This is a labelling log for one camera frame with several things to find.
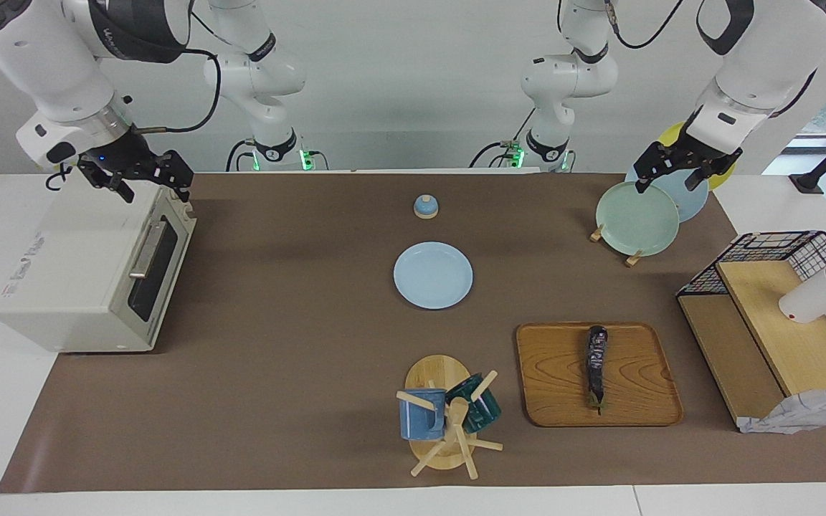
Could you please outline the cream toaster oven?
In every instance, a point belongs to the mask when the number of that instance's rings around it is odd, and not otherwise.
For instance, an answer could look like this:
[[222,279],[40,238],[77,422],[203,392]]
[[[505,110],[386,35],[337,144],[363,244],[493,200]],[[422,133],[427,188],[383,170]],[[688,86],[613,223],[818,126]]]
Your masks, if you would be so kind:
[[0,323],[55,353],[154,349],[196,226],[173,190],[124,202],[72,174],[0,290]]

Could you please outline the white cup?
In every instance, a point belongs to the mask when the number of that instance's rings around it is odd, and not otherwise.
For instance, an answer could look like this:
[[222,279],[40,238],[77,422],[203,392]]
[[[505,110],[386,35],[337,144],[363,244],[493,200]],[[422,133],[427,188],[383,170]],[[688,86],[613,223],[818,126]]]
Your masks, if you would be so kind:
[[797,323],[810,323],[826,314],[826,268],[797,285],[778,301],[782,314]]

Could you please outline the yellow plate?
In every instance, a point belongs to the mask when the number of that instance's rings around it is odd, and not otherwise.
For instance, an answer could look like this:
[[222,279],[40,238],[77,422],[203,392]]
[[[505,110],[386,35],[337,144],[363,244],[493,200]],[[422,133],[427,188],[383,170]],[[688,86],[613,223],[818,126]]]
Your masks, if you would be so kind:
[[[657,138],[659,143],[661,143],[665,146],[669,146],[669,145],[674,144],[678,140],[678,138],[680,137],[680,131],[682,130],[682,127],[684,127],[684,124],[685,124],[685,121],[680,121],[680,122],[676,122],[676,124],[672,125],[671,127],[666,128],[666,130],[663,131],[663,133],[660,135],[660,137]],[[707,180],[708,190],[709,191],[714,191],[718,187],[723,185],[732,176],[732,174],[734,174],[734,171],[736,170],[736,167],[737,167],[737,163],[734,163],[734,164],[732,164],[730,169],[727,170],[727,172],[722,173],[722,174],[714,174],[714,176],[709,177],[708,180]]]

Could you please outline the pale green plate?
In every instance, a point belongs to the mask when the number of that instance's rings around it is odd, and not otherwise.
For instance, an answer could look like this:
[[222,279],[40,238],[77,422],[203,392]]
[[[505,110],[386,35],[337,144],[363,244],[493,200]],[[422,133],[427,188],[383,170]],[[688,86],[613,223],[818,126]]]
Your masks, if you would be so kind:
[[609,187],[600,197],[594,220],[611,249],[626,256],[652,256],[678,237],[680,215],[674,199],[662,189],[639,193],[630,181]]

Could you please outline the wooden mug tree stand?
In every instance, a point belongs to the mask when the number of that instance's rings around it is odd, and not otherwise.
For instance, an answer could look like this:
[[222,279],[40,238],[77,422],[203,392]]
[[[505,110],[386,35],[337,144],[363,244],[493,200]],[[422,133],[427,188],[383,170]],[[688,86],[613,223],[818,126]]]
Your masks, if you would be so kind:
[[[446,392],[453,386],[469,378],[472,373],[459,362],[448,355],[428,355],[411,366],[404,379],[404,387],[400,390],[413,388],[441,388]],[[486,373],[484,381],[473,393],[472,399],[479,398],[485,389],[493,384],[498,376],[496,371]],[[476,449],[503,450],[501,443],[482,440],[475,434],[463,431],[463,421],[468,411],[468,402],[464,398],[454,398],[450,404],[445,402],[445,435],[435,441],[407,441],[417,458],[416,466],[410,471],[416,477],[426,468],[436,470],[451,470],[465,466],[471,480],[479,477],[478,468],[473,461]]]

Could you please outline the dark green mug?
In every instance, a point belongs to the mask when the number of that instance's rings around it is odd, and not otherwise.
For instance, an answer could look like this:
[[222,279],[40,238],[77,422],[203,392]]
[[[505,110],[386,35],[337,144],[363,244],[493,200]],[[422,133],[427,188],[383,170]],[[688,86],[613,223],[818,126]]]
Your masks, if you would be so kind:
[[489,388],[485,389],[475,401],[472,399],[473,393],[483,381],[482,373],[473,373],[445,394],[446,404],[450,404],[454,398],[464,398],[468,402],[467,415],[462,424],[463,431],[468,434],[485,430],[502,414],[502,409]]

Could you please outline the brown table mat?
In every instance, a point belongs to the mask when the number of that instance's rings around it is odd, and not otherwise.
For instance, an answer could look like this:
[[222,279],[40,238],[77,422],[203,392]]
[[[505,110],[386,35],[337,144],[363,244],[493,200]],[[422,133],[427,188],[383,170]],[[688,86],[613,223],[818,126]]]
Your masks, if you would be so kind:
[[[590,244],[617,174],[199,174],[198,219],[151,353],[61,355],[0,493],[377,489],[467,484],[399,436],[409,367],[441,353],[495,370],[502,415],[478,484],[826,482],[826,427],[741,434],[675,301],[734,238],[718,202],[632,269]],[[421,219],[417,196],[438,199]],[[405,249],[444,242],[473,267],[444,310],[404,300]],[[642,321],[685,416],[663,428],[542,429],[523,412],[515,330]]]

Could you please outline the wooden plate rack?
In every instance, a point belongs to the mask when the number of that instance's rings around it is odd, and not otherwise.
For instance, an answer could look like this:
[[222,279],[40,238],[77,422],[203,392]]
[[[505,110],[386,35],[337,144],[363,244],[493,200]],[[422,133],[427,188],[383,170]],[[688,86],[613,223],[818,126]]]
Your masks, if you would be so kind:
[[624,255],[625,260],[623,264],[628,268],[635,267],[640,261],[640,258],[642,258],[641,248],[636,249],[633,248],[632,245],[626,244],[622,238],[617,236],[617,233],[610,231],[606,224],[597,226],[596,229],[588,235],[588,241],[593,242],[593,244],[603,242],[603,244],[606,244],[614,251]]

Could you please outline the light blue racked plate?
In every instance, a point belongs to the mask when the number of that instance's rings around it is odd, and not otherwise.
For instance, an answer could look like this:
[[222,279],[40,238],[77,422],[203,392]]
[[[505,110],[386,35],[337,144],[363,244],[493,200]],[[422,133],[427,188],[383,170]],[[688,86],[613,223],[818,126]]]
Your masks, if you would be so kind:
[[629,170],[620,183],[624,200],[622,208],[630,210],[630,218],[651,226],[680,226],[692,219],[707,203],[707,183],[696,190],[685,189],[684,180],[689,170],[668,174],[655,179],[642,195],[637,193],[635,171]]

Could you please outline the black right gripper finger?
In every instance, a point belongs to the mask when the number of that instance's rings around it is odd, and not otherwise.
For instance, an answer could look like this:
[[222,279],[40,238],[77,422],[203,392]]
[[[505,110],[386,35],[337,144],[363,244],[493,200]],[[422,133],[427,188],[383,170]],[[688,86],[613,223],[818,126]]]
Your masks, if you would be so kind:
[[121,174],[108,173],[101,169],[97,163],[89,159],[79,159],[77,167],[82,175],[91,183],[92,187],[105,188],[119,195],[124,202],[131,204],[135,198],[135,193],[125,182]]
[[155,158],[155,180],[174,191],[181,202],[189,202],[194,171],[176,150],[168,150]]

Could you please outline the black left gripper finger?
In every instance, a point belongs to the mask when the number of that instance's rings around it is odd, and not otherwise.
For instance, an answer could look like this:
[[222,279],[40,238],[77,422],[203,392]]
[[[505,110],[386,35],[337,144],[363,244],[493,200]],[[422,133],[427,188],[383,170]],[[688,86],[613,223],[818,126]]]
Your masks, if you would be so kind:
[[691,163],[692,172],[684,180],[685,189],[694,191],[702,183],[707,183],[709,191],[716,190],[734,172],[741,154],[743,154],[743,149],[739,148],[727,156],[715,158],[695,157]]
[[634,171],[637,176],[635,188],[637,193],[642,195],[651,183],[666,174],[672,173],[672,163],[668,148],[662,143],[651,143],[640,154],[634,163]]

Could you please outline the rectangular wooden tray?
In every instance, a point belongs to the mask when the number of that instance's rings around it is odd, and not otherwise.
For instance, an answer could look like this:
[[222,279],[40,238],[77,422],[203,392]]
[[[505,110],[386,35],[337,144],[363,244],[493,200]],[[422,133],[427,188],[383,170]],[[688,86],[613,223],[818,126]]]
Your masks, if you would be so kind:
[[525,323],[516,349],[526,415],[544,428],[665,427],[684,418],[678,387],[652,326],[602,321],[604,407],[590,404],[586,367],[593,321]]

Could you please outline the dark purple eggplant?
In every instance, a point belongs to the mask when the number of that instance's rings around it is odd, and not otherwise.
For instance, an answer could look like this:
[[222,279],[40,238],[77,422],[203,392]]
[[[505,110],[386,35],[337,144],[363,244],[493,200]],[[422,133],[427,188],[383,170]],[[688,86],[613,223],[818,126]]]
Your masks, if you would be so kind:
[[604,363],[609,333],[606,327],[593,325],[588,330],[586,372],[588,404],[601,415],[605,408]]

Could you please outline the blue mug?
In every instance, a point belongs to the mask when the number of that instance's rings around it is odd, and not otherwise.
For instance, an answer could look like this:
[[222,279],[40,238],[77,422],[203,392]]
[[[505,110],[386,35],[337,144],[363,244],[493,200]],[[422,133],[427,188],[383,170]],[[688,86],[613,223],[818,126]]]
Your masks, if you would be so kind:
[[399,390],[400,434],[407,441],[435,441],[445,435],[445,394],[441,388]]

